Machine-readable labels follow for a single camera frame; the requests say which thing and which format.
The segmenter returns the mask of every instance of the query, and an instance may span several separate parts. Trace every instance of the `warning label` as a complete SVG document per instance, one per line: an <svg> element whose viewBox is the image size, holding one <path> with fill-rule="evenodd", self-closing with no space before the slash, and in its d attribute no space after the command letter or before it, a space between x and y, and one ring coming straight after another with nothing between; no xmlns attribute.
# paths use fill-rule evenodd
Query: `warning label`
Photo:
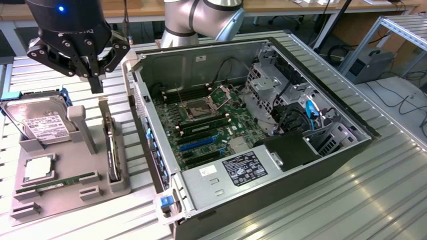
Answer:
<svg viewBox="0 0 427 240"><path fill-rule="evenodd" d="M26 119L24 124L40 141L68 137L68 130L59 115Z"/></svg>
<svg viewBox="0 0 427 240"><path fill-rule="evenodd" d="M238 187L268 174L254 151L223 161L222 164Z"/></svg>

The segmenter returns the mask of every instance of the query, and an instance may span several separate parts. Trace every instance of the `collaborative robot arm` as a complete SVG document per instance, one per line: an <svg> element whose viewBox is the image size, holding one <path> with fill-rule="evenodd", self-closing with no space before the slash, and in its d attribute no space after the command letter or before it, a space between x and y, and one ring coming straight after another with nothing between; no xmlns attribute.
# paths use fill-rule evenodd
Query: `collaborative robot arm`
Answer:
<svg viewBox="0 0 427 240"><path fill-rule="evenodd" d="M243 0L164 0L164 14L163 48L198 44L198 33L230 41L243 23Z"/></svg>
<svg viewBox="0 0 427 240"><path fill-rule="evenodd" d="M112 31L100 0L26 0L39 25L30 58L68 77L87 79L92 93L103 92L103 76L130 51L128 39ZM111 50L100 57L108 42Z"/></svg>

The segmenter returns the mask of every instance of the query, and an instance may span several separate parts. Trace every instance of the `workbench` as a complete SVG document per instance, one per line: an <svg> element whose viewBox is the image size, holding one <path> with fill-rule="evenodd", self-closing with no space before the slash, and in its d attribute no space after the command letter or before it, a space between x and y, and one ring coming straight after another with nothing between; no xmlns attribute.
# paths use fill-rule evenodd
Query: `workbench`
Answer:
<svg viewBox="0 0 427 240"><path fill-rule="evenodd" d="M382 138L344 166L310 187L203 237L231 239L422 239L427 236L427 155L402 124L382 110L304 43L282 31L242 34L236 40L275 37L348 104ZM212 42L203 38L202 43ZM156 48L155 43L135 46ZM116 121L124 126L126 157L132 193L98 205L11 227L8 209L19 157L19 131L0 122L0 238L4 239L172 239L160 225L152 199L155 187L130 105L120 69L107 74L104 93L91 94L90 84L66 77L27 57L3 68L6 90L36 91L59 84L75 105L87 108L87 124L102 122L98 97L107 96Z"/></svg>
<svg viewBox="0 0 427 240"><path fill-rule="evenodd" d="M339 3L331 4L327 7L326 13L331 14L320 36L314 47L316 48L326 37L326 34L332 26L332 22L338 17L338 13L344 5L344 0ZM406 10L403 15L409 15L414 8L419 5L418 0L404 0ZM290 0L246 0L243 4L246 10L246 17L260 16L292 16L292 15L316 15L324 12L326 6L318 3L302 2L296 4ZM352 0L346 13L366 13L366 12L390 12L395 11L395 5L370 5L363 0ZM130 22L152 22L164 21L164 2L162 0L144 0L143 7L138 9L128 9ZM122 23L124 11L106 10L104 16L108 23ZM11 45L16 56L27 55L27 42L23 42L16 33L18 28L36 27L30 8L27 5L6 4L3 9L0 7L0 30L6 36L8 44ZM152 26L144 25L148 32L152 32Z"/></svg>

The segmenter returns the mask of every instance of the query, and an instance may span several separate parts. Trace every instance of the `gray parts holder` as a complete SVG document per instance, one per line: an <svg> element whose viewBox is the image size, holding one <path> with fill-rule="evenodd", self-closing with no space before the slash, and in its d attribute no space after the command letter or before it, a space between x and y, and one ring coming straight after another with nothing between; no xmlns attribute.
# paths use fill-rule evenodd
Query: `gray parts holder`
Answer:
<svg viewBox="0 0 427 240"><path fill-rule="evenodd" d="M42 145L36 139L20 141L15 188L10 210L12 226L51 215L104 202L131 192L122 125L115 122L115 142L120 162L120 181L108 175L108 153L104 126L87 126L86 109L71 106L67 117L79 131L70 132L71 140ZM30 179L30 160L51 158L46 176Z"/></svg>

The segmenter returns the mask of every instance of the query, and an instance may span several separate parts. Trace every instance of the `green circuit board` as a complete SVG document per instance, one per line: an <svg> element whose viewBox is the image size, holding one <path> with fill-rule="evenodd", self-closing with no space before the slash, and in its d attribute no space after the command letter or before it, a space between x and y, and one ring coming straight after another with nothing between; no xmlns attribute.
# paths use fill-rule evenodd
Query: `green circuit board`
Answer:
<svg viewBox="0 0 427 240"><path fill-rule="evenodd" d="M230 141L232 139L239 138L242 140L243 138L247 146L252 148L255 142L266 138L266 133L263 132L259 124L255 122L255 119L243 105L242 99L239 98L240 93L231 89L230 96L231 99L219 110L207 109L207 105L204 104L207 99L204 97L170 104L167 104L163 99L152 100L178 164L183 170L188 170L211 161L215 161L219 158L235 154L236 149L231 148L230 145ZM216 90L211 95L211 99L215 105L220 106L228 97L222 90ZM192 109L198 109L198 112L191 112L188 110L188 106L195 107ZM187 136L183 136L183 132L180 133L180 130L176 128L178 125L195 123L199 120L212 118L215 116L224 116L226 114L228 114L228 117L216 122L219 127L211 127L211 129L203 130L203 134L208 137L194 140L184 144L179 144L180 140ZM215 136L214 143L204 144L190 150L180 151L182 146L198 143L212 136ZM215 152L220 152L220 155L216 155L211 159L202 157L207 156L208 154L214 154Z"/></svg>

